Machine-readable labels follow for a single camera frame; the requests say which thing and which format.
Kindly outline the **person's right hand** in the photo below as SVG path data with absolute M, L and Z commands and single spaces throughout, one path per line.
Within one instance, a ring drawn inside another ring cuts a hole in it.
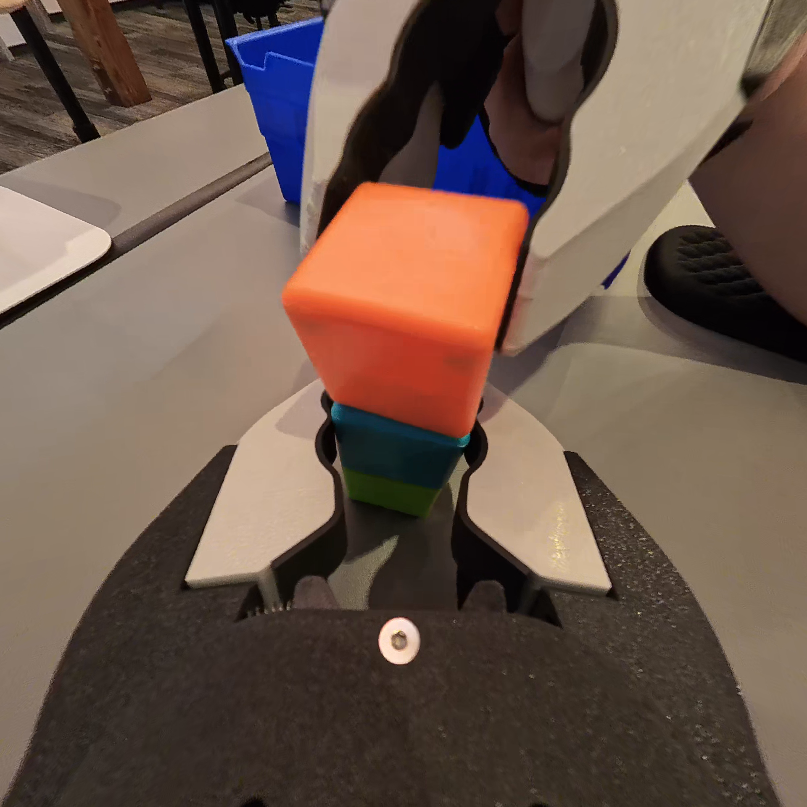
M 596 5 L 503 1 L 496 8 L 503 55 L 483 107 L 488 138 L 509 174 L 535 195 L 546 195 L 562 121 L 587 83 Z

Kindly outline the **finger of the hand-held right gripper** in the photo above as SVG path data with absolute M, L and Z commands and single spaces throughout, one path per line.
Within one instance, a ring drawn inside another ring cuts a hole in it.
M 570 315 L 741 115 L 771 2 L 614 2 L 602 79 L 570 123 L 560 192 L 531 221 L 499 352 L 516 355 Z
M 324 21 L 308 104 L 299 204 L 299 247 L 317 239 L 324 195 L 358 116 L 390 75 L 414 1 L 334 2 Z M 380 182 L 431 188 L 438 167 L 443 98 L 437 84 L 415 107 L 415 127 L 382 158 Z

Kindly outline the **person's right forearm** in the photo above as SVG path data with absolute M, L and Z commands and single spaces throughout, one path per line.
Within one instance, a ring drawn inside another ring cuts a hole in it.
M 760 286 L 806 323 L 806 56 L 749 104 L 750 128 L 690 184 Z

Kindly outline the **orange magnetic cube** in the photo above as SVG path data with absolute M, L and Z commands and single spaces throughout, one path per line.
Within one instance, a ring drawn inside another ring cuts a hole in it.
M 332 400 L 468 434 L 529 222 L 515 200 L 362 183 L 282 293 Z

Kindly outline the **green magnetic cube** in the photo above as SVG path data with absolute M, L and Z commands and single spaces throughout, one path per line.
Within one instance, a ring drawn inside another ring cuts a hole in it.
M 425 518 L 437 501 L 441 489 L 400 482 L 342 467 L 350 499 L 410 517 Z

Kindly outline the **white sign stand base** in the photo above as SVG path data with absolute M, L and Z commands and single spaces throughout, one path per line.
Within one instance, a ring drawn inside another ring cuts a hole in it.
M 1 188 L 1 313 L 73 277 L 106 256 L 100 227 Z

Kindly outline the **black textured mat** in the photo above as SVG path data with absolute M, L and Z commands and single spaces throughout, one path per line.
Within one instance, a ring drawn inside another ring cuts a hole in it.
M 664 232 L 646 254 L 644 283 L 656 302 L 691 324 L 806 362 L 805 325 L 763 290 L 714 227 Z

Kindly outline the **teal magnetic cube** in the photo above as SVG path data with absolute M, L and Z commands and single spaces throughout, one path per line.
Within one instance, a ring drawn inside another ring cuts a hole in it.
M 470 441 L 337 402 L 330 417 L 344 468 L 422 488 L 442 488 Z

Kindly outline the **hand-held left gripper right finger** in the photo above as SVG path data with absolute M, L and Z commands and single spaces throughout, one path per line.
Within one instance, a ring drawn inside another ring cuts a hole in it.
M 454 513 L 459 608 L 486 581 L 519 613 L 548 591 L 612 592 L 564 450 L 534 415 L 487 385 L 465 459 Z

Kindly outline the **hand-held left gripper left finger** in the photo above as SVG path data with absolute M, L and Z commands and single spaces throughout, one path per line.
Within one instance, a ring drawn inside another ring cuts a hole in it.
M 189 588 L 257 585 L 290 604 L 299 580 L 327 578 L 348 537 L 329 398 L 312 382 L 240 439 L 186 573 Z

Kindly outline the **slanted wooden post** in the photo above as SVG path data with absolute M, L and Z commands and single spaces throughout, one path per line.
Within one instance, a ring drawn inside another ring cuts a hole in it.
M 108 1 L 59 1 L 106 101 L 133 107 L 152 96 Z

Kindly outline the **blue plastic bin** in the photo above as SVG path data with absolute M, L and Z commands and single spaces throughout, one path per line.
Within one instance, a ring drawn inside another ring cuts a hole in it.
M 302 23 L 271 28 L 231 38 L 228 47 L 239 62 L 257 124 L 265 137 L 269 155 L 284 199 L 298 206 L 301 201 L 303 158 L 308 120 L 308 104 L 319 45 L 327 16 Z M 479 124 L 468 133 L 462 146 L 440 150 L 439 170 L 449 184 L 455 170 L 468 179 L 473 193 L 452 192 L 523 203 L 530 217 L 544 199 L 520 196 L 501 163 L 492 155 L 488 139 Z

